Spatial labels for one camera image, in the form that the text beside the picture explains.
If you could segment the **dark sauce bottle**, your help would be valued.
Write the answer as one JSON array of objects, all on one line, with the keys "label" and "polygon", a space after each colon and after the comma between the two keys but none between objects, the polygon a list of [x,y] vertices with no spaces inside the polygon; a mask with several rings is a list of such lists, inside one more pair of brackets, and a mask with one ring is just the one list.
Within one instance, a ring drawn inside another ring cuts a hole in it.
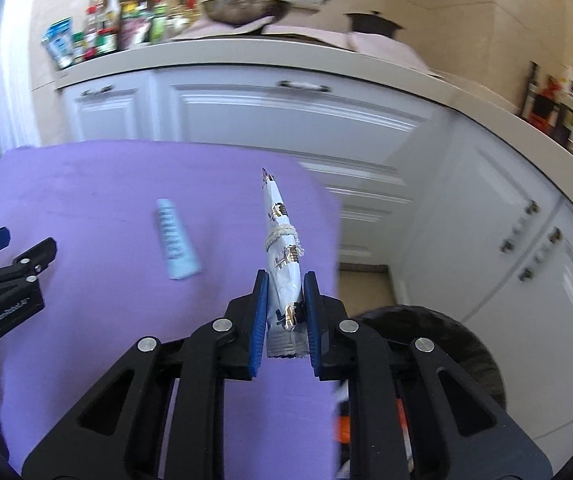
[{"label": "dark sauce bottle", "polygon": [[563,148],[568,148],[573,138],[573,84],[569,91],[559,99],[556,125],[550,133],[552,140]]}]

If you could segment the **spice rack with jars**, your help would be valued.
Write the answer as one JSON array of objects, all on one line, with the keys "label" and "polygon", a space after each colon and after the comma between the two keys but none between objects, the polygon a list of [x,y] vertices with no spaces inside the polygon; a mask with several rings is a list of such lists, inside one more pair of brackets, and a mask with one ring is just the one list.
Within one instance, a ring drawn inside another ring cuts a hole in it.
[{"label": "spice rack with jars", "polygon": [[198,0],[90,0],[84,29],[73,35],[74,61],[161,44],[200,16]]}]

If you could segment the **black pot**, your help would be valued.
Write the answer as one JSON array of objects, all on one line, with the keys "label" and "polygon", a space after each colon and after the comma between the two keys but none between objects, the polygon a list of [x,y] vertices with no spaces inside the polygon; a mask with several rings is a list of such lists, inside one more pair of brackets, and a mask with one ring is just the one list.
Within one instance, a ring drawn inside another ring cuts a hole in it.
[{"label": "black pot", "polygon": [[379,11],[368,13],[351,12],[345,14],[349,19],[349,28],[352,32],[361,32],[362,34],[371,34],[395,39],[398,32],[405,27],[383,18]]}]

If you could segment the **metal wok pan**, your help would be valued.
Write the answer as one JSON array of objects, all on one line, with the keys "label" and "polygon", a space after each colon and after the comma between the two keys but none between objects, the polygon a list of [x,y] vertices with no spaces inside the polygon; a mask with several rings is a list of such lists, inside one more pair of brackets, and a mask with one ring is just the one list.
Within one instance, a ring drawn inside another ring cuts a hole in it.
[{"label": "metal wok pan", "polygon": [[233,27],[251,24],[263,18],[276,23],[291,10],[285,0],[203,0],[202,8],[207,17],[217,23]]}]

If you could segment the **large orange plastic bag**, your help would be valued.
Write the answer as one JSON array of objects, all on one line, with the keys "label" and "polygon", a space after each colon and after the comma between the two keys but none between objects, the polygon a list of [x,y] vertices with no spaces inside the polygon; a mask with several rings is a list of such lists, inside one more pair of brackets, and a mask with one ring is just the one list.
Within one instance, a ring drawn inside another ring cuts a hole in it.
[{"label": "large orange plastic bag", "polygon": [[[409,431],[407,427],[407,418],[403,401],[396,400],[397,414],[399,422],[401,423],[401,432],[403,433],[403,440],[405,446],[406,458],[409,463],[413,462],[413,450],[411,449]],[[340,464],[344,465],[349,461],[349,443],[351,443],[351,426],[349,423],[349,404],[342,402],[340,404],[340,414],[337,415],[337,434],[335,441],[340,445]]]}]

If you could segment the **light blue tube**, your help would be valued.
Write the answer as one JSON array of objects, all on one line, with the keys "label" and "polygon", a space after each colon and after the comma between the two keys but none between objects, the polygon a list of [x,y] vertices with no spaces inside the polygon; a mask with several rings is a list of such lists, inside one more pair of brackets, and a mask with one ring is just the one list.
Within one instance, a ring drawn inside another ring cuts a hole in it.
[{"label": "light blue tube", "polygon": [[178,217],[175,204],[168,198],[160,198],[157,201],[156,212],[168,278],[181,281],[198,274],[201,271],[201,263]]}]

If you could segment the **white patterned snack wrapper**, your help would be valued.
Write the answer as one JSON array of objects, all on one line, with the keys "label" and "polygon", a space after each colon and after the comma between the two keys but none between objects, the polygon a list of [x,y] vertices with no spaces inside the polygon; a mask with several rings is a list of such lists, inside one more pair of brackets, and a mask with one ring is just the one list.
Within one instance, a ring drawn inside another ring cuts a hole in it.
[{"label": "white patterned snack wrapper", "polygon": [[262,170],[269,275],[267,356],[297,359],[308,355],[300,258],[304,249],[291,223],[276,179]]}]

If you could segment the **black trash bin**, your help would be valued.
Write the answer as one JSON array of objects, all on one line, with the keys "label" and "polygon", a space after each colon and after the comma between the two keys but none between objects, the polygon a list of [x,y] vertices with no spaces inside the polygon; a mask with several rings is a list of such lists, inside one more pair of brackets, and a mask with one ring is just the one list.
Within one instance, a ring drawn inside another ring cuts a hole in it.
[{"label": "black trash bin", "polygon": [[[400,344],[411,344],[427,338],[437,344],[465,373],[475,380],[494,401],[506,409],[506,390],[499,367],[487,348],[471,330],[449,316],[419,306],[395,304],[354,316],[354,320],[373,328],[383,338]],[[338,382],[334,391],[337,415],[340,404],[349,404],[349,382]],[[340,464],[335,479],[349,479],[351,460]]]}]

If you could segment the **purple tablecloth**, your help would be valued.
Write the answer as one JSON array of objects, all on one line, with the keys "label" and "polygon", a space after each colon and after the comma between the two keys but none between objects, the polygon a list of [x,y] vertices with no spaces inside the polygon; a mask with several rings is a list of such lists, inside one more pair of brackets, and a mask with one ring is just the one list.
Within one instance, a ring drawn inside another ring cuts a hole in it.
[{"label": "purple tablecloth", "polygon": [[[304,271],[337,291],[340,202],[285,154],[177,142],[18,148],[0,159],[0,266],[47,237],[44,310],[0,339],[0,430],[20,468],[81,396],[144,336],[176,340],[224,314],[265,268],[262,170],[299,231]],[[168,278],[156,205],[168,198],[201,271]]]}]

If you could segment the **blue snack packet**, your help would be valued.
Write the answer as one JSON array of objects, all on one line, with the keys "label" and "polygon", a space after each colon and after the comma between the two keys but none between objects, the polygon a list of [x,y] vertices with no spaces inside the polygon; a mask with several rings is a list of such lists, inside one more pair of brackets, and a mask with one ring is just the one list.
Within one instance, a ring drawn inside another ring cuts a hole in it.
[{"label": "blue snack packet", "polygon": [[58,70],[70,67],[74,61],[72,19],[63,18],[51,24],[42,36],[41,44]]}]

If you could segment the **dark olive oil bottle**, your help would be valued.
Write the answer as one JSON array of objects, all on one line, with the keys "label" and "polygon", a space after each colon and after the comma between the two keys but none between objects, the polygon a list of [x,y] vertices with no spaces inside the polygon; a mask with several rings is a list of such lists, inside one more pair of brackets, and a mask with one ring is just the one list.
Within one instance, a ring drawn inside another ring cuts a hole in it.
[{"label": "dark olive oil bottle", "polygon": [[523,101],[521,104],[521,110],[519,113],[519,116],[522,119],[529,118],[529,111],[533,106],[533,102],[538,90],[538,73],[539,65],[536,62],[531,62],[531,67],[529,68],[529,76],[527,77]]}]

